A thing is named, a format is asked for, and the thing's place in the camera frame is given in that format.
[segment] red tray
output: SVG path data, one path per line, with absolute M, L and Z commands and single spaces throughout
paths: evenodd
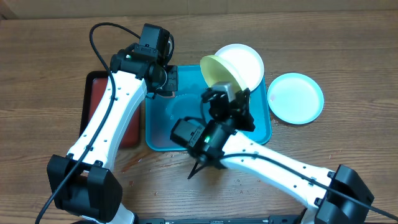
M 95 109 L 97 109 L 107 84 L 108 74 L 105 71 L 90 72 L 87 75 L 83 111 L 81 113 L 80 135 L 86 129 Z M 130 120 L 119 148 L 131 147 L 139 143 L 140 113 L 141 106 L 139 105 Z

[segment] yellow bowl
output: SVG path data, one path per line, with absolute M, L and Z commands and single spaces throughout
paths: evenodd
M 219 56 L 204 56 L 200 60 L 200 70 L 209 87 L 218 82 L 230 82 L 234 93 L 247 88 L 235 67 Z

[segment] wooden table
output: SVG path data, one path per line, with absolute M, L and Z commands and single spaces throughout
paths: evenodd
M 260 53 L 268 85 L 287 72 L 312 77 L 325 95 L 321 116 L 305 126 L 272 118 L 267 146 L 316 166 L 350 166 L 374 194 L 373 205 L 398 215 L 398 11 L 300 12 L 1 21 L 0 223 L 33 223 L 49 197 L 46 165 L 77 140 L 86 75 L 103 70 L 88 31 L 104 21 L 138 33 L 145 22 L 166 28 L 177 46 L 172 64 L 198 64 L 242 43 Z M 133 41 L 113 27 L 95 32 L 107 62 Z M 303 209 L 242 172 L 209 168 L 188 181 L 195 161 L 150 151 L 141 122 L 140 146 L 120 150 L 114 171 L 123 204 L 140 217 L 264 217 Z M 42 223 L 74 220 L 52 205 Z M 370 212 L 368 221 L 390 220 Z

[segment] light blue plate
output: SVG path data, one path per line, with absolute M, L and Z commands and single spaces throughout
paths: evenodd
M 324 102 L 319 85 L 299 73 L 281 75 L 268 88 L 272 112 L 291 124 L 307 124 L 315 120 L 322 112 Z
M 199 65 L 178 66 L 178 91 L 175 98 L 156 96 L 146 99 L 145 139 L 155 151 L 184 151 L 185 149 L 170 140 L 171 129 L 179 118 L 186 116 L 200 118 L 200 95 L 207 88 Z M 272 134 L 269 116 L 266 84 L 260 85 L 250 95 L 250 113 L 254 118 L 254 132 L 243 132 L 259 144 L 265 144 Z M 209 104 L 204 105 L 205 117 L 209 121 Z

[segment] plastic tray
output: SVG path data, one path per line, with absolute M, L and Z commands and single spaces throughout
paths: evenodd
M 107 83 L 108 73 L 106 71 L 94 71 L 87 75 L 79 136 L 81 136 L 83 131 L 85 131 L 91 117 L 99 105 L 102 96 L 104 95 Z M 122 141 L 120 142 L 120 149 L 133 147 L 140 142 L 140 114 L 141 106 L 138 106 L 130 120 L 126 132 L 124 133 Z
M 154 100 L 146 99 L 145 136 L 150 148 L 155 151 L 185 150 L 170 140 L 171 129 L 179 118 L 200 118 L 200 95 L 206 88 L 199 65 L 178 66 L 178 91 L 175 98 L 156 96 Z M 271 138 L 272 130 L 264 79 L 251 93 L 249 106 L 256 128 L 253 132 L 243 133 L 253 141 L 265 144 Z M 209 104 L 204 105 L 207 121 L 211 119 L 209 108 Z

